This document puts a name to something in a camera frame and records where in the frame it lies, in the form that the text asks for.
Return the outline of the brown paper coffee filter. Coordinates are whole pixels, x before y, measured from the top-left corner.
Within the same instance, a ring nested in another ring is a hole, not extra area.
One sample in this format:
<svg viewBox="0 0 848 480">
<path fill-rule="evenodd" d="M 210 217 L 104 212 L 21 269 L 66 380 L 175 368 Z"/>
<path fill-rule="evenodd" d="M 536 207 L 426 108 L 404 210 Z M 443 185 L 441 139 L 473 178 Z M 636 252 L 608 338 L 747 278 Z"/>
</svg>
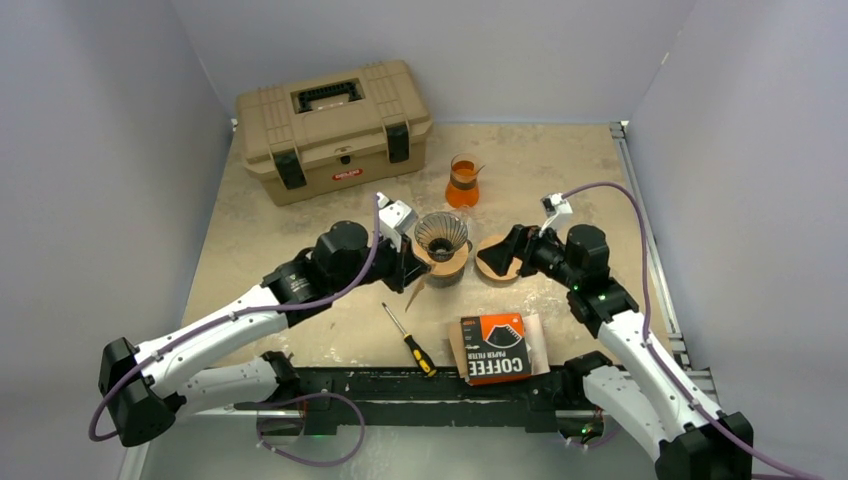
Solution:
<svg viewBox="0 0 848 480">
<path fill-rule="evenodd" d="M 415 286 L 414 286 L 414 288 L 413 288 L 412 294 L 411 294 L 411 296 L 409 297 L 409 299 L 407 300 L 407 303 L 406 303 L 406 305 L 405 305 L 405 307 L 404 307 L 404 312 L 408 312 L 408 311 L 409 311 L 410 307 L 412 306 L 412 304 L 413 304 L 413 302 L 416 300 L 416 298 L 417 298 L 417 297 L 420 295 L 420 293 L 421 293 L 421 292 L 422 292 L 422 291 L 423 291 L 423 290 L 424 290 L 424 289 L 428 286 L 428 284 L 430 283 L 430 279 L 431 279 L 431 278 L 432 278 L 432 274 L 431 274 L 431 273 L 427 273 L 427 274 L 422 275 L 422 276 L 421 276 L 421 277 L 417 280 L 417 282 L 415 283 Z"/>
</svg>

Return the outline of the smoky glass dripper cone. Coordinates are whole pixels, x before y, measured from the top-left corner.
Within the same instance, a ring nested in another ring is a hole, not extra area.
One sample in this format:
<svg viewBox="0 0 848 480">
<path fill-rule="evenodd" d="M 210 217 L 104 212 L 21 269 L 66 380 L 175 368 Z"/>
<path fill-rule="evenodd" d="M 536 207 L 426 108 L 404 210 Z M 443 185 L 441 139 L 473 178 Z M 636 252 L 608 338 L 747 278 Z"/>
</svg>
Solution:
<svg viewBox="0 0 848 480">
<path fill-rule="evenodd" d="M 427 256 L 438 263 L 450 260 L 469 240 L 466 222 L 451 212 L 434 212 L 422 217 L 414 237 Z"/>
</svg>

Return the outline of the smoky glass carafe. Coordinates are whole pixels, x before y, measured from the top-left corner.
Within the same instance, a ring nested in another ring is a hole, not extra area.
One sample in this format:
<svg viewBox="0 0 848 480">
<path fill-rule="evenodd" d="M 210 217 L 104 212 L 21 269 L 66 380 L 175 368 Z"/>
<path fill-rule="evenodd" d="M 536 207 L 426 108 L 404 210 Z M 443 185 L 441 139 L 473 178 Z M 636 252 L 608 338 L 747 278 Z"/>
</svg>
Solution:
<svg viewBox="0 0 848 480">
<path fill-rule="evenodd" d="M 463 269 L 457 270 L 457 271 L 449 273 L 449 274 L 444 274 L 444 275 L 442 275 L 442 274 L 437 275 L 435 273 L 432 273 L 428 277 L 428 279 L 426 280 L 426 284 L 429 287 L 432 287 L 432 288 L 435 288 L 435 289 L 449 288 L 449 287 L 452 287 L 452 286 L 456 285 L 457 283 L 459 283 L 462 280 L 463 276 L 464 276 L 464 270 Z"/>
</svg>

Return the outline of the coffee paper filter box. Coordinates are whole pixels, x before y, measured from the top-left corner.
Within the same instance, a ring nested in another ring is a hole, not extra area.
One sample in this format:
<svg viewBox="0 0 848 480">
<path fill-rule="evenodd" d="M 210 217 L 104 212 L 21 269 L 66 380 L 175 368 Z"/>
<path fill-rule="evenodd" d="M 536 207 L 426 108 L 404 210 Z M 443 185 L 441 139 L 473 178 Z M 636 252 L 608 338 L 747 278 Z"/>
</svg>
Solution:
<svg viewBox="0 0 848 480">
<path fill-rule="evenodd" d="M 464 377 L 471 386 L 524 380 L 532 364 L 519 313 L 463 317 L 460 322 L 466 361 Z"/>
</svg>

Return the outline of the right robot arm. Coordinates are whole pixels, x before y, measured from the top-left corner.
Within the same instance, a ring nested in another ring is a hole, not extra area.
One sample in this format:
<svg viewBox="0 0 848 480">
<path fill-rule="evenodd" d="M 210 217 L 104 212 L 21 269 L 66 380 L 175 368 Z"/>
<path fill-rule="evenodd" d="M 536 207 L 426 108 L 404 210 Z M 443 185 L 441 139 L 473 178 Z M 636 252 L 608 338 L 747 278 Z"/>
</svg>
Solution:
<svg viewBox="0 0 848 480">
<path fill-rule="evenodd" d="M 519 276 L 542 273 L 568 288 L 572 315 L 621 365 L 565 375 L 563 397 L 611 414 L 649 455 L 657 478 L 751 478 L 750 422 L 726 414 L 661 348 L 645 314 L 611 275 L 609 256 L 605 233 L 587 224 L 571 227 L 565 240 L 552 229 L 516 225 L 478 253 L 498 275 L 520 260 Z"/>
</svg>

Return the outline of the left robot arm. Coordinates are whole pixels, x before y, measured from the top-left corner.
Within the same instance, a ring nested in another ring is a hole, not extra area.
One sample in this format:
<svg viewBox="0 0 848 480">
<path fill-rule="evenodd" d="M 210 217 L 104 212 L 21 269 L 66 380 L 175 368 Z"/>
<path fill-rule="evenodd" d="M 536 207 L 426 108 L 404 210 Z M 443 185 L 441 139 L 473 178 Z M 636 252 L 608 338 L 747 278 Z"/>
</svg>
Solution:
<svg viewBox="0 0 848 480">
<path fill-rule="evenodd" d="M 98 388 L 103 397 L 89 424 L 92 441 L 134 447 L 161 435 L 184 415 L 227 403 L 266 401 L 284 409 L 298 382 L 279 354 L 235 369 L 215 362 L 241 347 L 314 317 L 358 286 L 383 283 L 401 293 L 430 271 L 412 239 L 379 235 L 340 221 L 314 246 L 265 275 L 239 298 L 176 332 L 138 345 L 124 337 L 104 346 Z"/>
</svg>

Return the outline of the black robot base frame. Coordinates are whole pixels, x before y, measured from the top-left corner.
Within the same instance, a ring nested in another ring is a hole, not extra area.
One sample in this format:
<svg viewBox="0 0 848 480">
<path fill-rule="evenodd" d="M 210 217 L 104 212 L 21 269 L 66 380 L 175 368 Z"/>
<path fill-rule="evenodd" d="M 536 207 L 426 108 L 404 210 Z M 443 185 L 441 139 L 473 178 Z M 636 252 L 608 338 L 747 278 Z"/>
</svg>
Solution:
<svg viewBox="0 0 848 480">
<path fill-rule="evenodd" d="M 308 435 L 340 426 L 517 427 L 528 433 L 576 431 L 594 410 L 570 367 L 517 382 L 470 386 L 453 367 L 427 378 L 412 367 L 291 367 L 262 375 L 233 366 L 201 371 L 165 400 L 178 418 L 233 407 L 263 417 L 292 410 Z"/>
</svg>

